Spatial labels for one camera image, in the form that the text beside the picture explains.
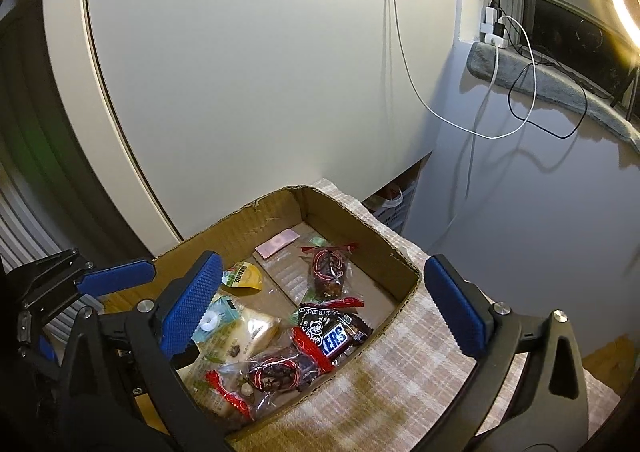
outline candy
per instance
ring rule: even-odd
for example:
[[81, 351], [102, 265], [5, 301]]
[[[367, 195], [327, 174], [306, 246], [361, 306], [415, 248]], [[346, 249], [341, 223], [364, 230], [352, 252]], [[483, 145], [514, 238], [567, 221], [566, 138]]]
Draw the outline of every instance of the candy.
[[298, 326], [330, 360], [361, 345], [372, 333], [357, 315], [308, 305], [298, 308]]
[[240, 387], [240, 393], [248, 398], [254, 393], [254, 388], [249, 383], [242, 384], [242, 387]]
[[221, 320], [222, 318], [217, 311], [207, 309], [204, 312], [204, 315], [202, 315], [199, 326], [205, 332], [213, 331], [216, 327], [218, 327], [218, 324], [220, 324]]
[[234, 264], [222, 272], [222, 284], [228, 288], [262, 289], [262, 273], [255, 265], [245, 261]]

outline power adapter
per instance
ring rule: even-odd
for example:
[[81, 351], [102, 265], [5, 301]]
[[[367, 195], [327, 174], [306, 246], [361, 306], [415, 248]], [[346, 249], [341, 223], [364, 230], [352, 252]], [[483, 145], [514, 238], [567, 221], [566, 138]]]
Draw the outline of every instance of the power adapter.
[[484, 34], [484, 42], [498, 48], [506, 48], [507, 40], [504, 35], [504, 24], [498, 18], [498, 10], [487, 7], [484, 12], [484, 23], [480, 25], [480, 33]]

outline metal screw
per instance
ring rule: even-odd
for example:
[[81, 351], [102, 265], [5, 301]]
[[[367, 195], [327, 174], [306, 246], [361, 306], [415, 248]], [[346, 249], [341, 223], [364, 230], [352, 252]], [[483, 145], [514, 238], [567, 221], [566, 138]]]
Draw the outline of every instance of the metal screw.
[[508, 315], [511, 313], [511, 307], [506, 302], [496, 302], [494, 304], [494, 311], [498, 315]]
[[558, 322], [566, 322], [566, 321], [569, 320], [569, 317], [567, 317], [566, 313], [564, 311], [562, 311], [561, 309], [556, 309], [554, 311], [554, 318]]
[[91, 306], [84, 306], [78, 311], [78, 315], [82, 318], [89, 318], [93, 314], [94, 309]]
[[149, 313], [154, 308], [154, 301], [151, 299], [143, 299], [138, 302], [137, 309], [140, 313]]

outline plaid tablecloth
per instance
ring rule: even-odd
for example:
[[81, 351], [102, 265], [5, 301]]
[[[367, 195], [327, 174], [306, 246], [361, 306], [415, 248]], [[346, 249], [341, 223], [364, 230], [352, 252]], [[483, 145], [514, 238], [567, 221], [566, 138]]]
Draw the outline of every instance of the plaid tablecloth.
[[[355, 198], [321, 180], [314, 187], [372, 226], [423, 269], [428, 255], [379, 223]], [[516, 356], [481, 431], [495, 426], [513, 395], [525, 357]], [[275, 422], [233, 442], [238, 451], [404, 452], [424, 436], [462, 387], [474, 360], [460, 353], [424, 285], [378, 339], [340, 374]], [[590, 435], [619, 397], [584, 372]]]

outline blue gripper pad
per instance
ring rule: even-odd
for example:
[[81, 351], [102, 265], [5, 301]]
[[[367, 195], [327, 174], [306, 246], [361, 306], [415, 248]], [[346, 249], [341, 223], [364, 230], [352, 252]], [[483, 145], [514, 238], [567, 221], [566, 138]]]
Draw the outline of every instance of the blue gripper pad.
[[444, 255], [424, 264], [424, 285], [463, 355], [480, 358], [494, 331], [491, 305], [476, 285], [467, 283]]
[[156, 267], [149, 261], [133, 261], [113, 268], [85, 272], [84, 279], [78, 284], [80, 293], [93, 297], [133, 288], [151, 282], [156, 276]]
[[38, 348], [40, 349], [40, 353], [42, 354], [42, 356], [44, 356], [49, 362], [53, 362], [55, 364], [58, 363], [56, 352], [53, 350], [53, 346], [42, 335], [40, 335], [40, 339], [38, 340]]
[[[162, 304], [168, 300], [167, 297], [170, 298], [175, 293], [179, 293], [178, 281], [184, 282], [182, 293], [164, 315]], [[158, 311], [162, 320], [160, 349], [168, 359], [187, 348], [193, 332], [221, 282], [222, 260], [218, 254], [207, 251], [200, 256], [182, 279], [175, 279], [162, 292], [158, 298]]]

